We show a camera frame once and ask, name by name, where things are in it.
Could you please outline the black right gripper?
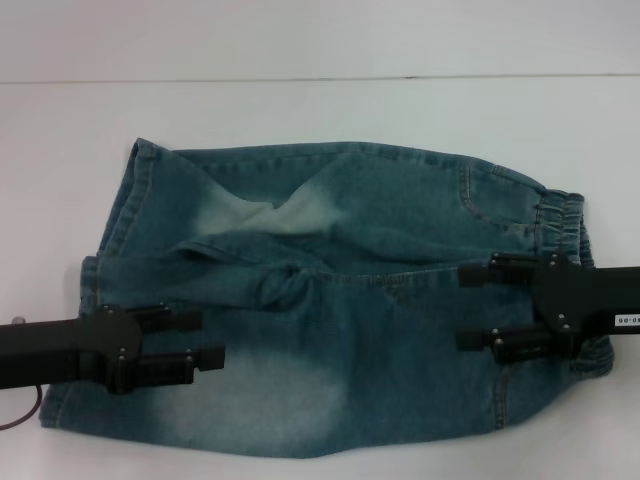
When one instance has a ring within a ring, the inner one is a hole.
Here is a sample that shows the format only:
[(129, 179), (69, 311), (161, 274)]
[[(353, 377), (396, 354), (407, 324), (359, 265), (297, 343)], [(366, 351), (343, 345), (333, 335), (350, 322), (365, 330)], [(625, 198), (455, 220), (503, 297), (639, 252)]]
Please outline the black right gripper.
[(460, 328), (459, 351), (491, 351), (498, 364), (547, 357), (571, 358), (573, 343), (608, 335), (639, 333), (639, 269), (587, 268), (564, 257), (493, 253), (484, 263), (458, 267), (461, 287), (485, 284), (528, 286), (544, 324)]

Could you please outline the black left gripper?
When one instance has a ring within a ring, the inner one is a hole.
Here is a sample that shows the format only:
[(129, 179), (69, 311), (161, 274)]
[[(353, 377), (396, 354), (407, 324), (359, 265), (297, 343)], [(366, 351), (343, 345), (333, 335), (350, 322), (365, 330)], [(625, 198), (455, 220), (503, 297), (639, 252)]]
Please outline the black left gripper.
[(202, 329), (200, 312), (166, 305), (98, 310), (75, 319), (1, 327), (1, 387), (89, 381), (112, 393), (192, 384), (195, 372), (220, 370), (225, 346), (141, 355), (144, 334)]

